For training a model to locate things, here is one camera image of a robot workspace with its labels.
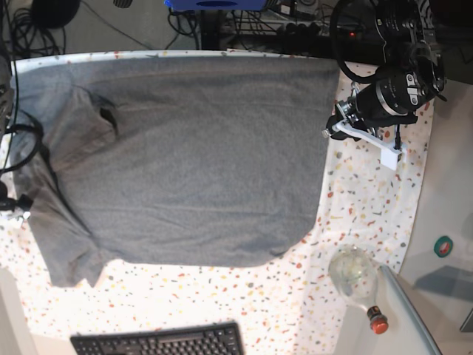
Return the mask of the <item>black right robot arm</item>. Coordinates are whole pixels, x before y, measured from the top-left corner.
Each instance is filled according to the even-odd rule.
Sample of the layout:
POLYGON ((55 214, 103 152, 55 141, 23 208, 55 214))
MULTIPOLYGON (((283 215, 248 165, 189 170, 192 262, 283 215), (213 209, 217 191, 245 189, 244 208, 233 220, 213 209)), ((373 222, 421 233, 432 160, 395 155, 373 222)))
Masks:
MULTIPOLYGON (((9 167, 6 167, 6 163, 8 162, 10 148, 7 149, 5 161, 1 165, 1 176, 26 166, 39 151, 42 140, 42 131, 38 127, 16 123, 15 118, 18 113, 13 110, 18 108, 18 104, 14 103, 12 77, 10 56, 6 44, 1 39, 1 139, 5 135, 10 135, 13 138, 17 133, 28 133, 34 137, 34 145, 29 155, 19 163, 9 167)), ((20 195, 17 198, 10 197, 6 183, 1 181, 1 218, 13 220, 21 225, 30 218, 32 205, 33 200, 26 195, 20 195)))

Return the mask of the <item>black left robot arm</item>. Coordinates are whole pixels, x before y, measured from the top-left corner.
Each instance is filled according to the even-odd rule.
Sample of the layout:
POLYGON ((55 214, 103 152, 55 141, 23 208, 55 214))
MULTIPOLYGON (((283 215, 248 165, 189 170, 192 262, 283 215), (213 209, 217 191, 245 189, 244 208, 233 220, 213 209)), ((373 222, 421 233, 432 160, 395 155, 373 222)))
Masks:
POLYGON ((341 71, 352 81, 350 96, 334 106, 323 136, 363 140, 380 149, 381 165, 395 170, 406 157, 403 125, 415 124, 416 112, 434 98, 444 99, 446 77, 435 34, 424 28, 415 1, 374 4, 375 28, 383 40, 384 64, 360 76, 346 65, 338 45, 338 20, 348 1, 339 1, 330 19, 330 40, 341 71))

